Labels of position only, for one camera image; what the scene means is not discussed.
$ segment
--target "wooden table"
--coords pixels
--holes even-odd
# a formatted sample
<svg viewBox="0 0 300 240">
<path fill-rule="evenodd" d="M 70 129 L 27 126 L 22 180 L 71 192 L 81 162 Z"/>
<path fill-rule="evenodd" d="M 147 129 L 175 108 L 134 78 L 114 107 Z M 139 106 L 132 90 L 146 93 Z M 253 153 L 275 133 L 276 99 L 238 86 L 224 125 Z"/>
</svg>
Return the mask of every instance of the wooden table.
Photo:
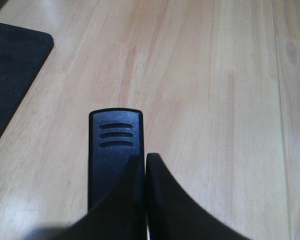
<svg viewBox="0 0 300 240">
<path fill-rule="evenodd" d="M 0 240 L 87 212 L 88 114 L 143 111 L 206 210 L 254 240 L 300 240 L 299 0 L 9 0 L 0 22 L 54 49 L 0 139 Z"/>
</svg>

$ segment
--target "black device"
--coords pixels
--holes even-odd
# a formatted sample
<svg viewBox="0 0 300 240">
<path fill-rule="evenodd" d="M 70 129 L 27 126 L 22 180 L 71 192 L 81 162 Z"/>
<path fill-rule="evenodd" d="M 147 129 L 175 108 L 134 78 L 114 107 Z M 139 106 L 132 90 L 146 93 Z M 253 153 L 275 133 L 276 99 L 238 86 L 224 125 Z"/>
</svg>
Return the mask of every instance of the black device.
<svg viewBox="0 0 300 240">
<path fill-rule="evenodd" d="M 89 116 L 88 214 L 52 240 L 248 240 L 201 208 L 158 153 L 144 161 L 143 115 Z"/>
</svg>

